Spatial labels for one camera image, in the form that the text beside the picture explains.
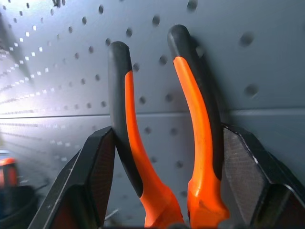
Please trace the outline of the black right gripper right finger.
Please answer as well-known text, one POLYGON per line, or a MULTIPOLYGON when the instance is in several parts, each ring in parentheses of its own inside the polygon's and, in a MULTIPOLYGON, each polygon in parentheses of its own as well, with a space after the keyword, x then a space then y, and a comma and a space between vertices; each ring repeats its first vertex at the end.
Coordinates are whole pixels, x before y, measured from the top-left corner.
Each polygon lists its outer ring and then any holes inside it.
POLYGON ((305 187, 252 133, 223 124, 224 170, 249 229, 303 229, 305 187))

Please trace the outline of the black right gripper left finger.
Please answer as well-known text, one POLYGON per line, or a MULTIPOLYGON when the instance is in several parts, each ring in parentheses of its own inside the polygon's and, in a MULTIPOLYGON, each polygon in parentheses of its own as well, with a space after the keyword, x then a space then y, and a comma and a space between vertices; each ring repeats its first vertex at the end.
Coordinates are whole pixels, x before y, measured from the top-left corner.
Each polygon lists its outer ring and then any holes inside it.
POLYGON ((91 134, 58 174, 29 227, 101 229, 112 186, 114 158, 112 128, 91 134))

